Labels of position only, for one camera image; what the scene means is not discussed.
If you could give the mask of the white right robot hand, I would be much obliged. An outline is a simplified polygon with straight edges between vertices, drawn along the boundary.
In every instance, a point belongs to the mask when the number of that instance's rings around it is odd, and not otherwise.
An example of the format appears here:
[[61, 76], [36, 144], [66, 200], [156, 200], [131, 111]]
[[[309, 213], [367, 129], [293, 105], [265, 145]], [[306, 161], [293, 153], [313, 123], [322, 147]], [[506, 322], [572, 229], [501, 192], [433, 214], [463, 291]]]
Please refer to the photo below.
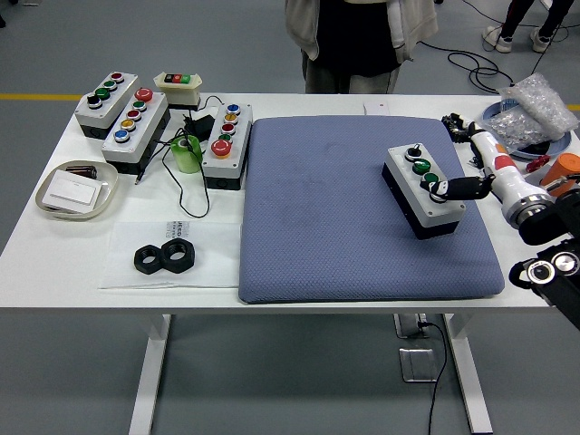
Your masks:
[[464, 177], [442, 181], [427, 181], [420, 187], [436, 199], [471, 200], [482, 199], [493, 193], [502, 204], [502, 210], [520, 208], [527, 203], [538, 203], [546, 192], [529, 184], [520, 173], [516, 163], [503, 145], [475, 121], [456, 113], [442, 118], [451, 140], [468, 142], [476, 158], [476, 166], [482, 170], [477, 177]]

